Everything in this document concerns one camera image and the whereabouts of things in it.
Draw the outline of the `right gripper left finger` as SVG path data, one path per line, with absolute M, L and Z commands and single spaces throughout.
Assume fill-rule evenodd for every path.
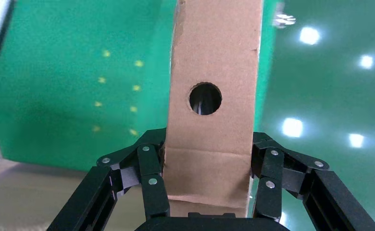
M 49 225 L 49 231 L 102 231 L 118 198 L 141 186 L 146 219 L 168 217 L 162 178 L 166 129 L 146 131 L 133 145 L 100 157 Z

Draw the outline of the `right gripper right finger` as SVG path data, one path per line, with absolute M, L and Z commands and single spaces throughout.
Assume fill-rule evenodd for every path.
M 258 178 L 254 218 L 278 222 L 282 191 L 301 200 L 317 231 L 375 231 L 375 221 L 327 162 L 287 149 L 263 132 L 252 138 L 251 176 Z

